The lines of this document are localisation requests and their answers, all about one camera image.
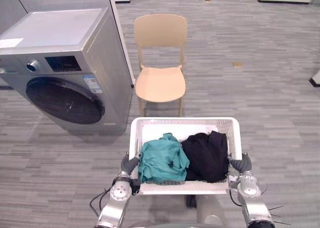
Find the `chair leg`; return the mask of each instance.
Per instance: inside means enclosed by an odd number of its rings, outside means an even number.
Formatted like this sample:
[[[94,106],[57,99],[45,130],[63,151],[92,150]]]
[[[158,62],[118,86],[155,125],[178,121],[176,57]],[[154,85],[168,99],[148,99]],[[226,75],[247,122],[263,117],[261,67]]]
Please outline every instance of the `chair leg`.
[[[137,97],[137,98],[138,98],[138,103],[139,103],[140,114],[142,117],[144,117],[145,111],[144,111],[144,106],[142,104],[142,99],[140,97]]]
[[[182,97],[179,99],[179,117],[182,117]]]

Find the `energy label sticker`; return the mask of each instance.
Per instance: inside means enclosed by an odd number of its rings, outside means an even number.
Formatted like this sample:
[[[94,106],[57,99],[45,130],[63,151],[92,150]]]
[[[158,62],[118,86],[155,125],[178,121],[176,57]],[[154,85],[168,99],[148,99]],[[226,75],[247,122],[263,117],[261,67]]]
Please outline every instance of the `energy label sticker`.
[[[93,75],[84,75],[83,80],[88,85],[92,93],[102,93],[102,89]]]

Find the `front-loading washing machine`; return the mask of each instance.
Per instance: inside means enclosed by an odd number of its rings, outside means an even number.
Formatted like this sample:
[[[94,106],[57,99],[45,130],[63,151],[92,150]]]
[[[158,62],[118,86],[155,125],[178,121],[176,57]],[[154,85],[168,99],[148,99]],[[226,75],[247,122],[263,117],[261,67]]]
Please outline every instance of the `front-loading washing machine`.
[[[124,130],[123,49],[108,8],[32,12],[0,36],[0,77],[66,130]]]

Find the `plastic basket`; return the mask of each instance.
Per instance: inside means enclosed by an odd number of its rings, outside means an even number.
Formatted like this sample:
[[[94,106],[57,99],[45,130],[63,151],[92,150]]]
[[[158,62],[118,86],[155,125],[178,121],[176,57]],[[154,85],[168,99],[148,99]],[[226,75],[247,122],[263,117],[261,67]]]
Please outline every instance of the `plastic basket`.
[[[164,133],[172,133],[180,142],[196,133],[209,134],[211,131],[226,134],[228,153],[236,160],[242,159],[239,123],[232,117],[138,117],[131,123],[130,159],[145,142],[157,140]],[[138,168],[131,177],[138,178]],[[225,182],[207,183],[203,181],[186,181],[179,185],[141,184],[141,195],[173,195],[173,194],[226,194],[229,188],[228,179]]]

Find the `teal shirt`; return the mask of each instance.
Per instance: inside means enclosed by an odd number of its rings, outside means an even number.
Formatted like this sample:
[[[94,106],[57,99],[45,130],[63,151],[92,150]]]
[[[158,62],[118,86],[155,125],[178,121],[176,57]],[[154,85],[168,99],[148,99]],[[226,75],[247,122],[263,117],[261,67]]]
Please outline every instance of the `teal shirt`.
[[[143,144],[139,175],[141,182],[184,181],[190,161],[180,142],[171,134],[165,133],[160,139]]]

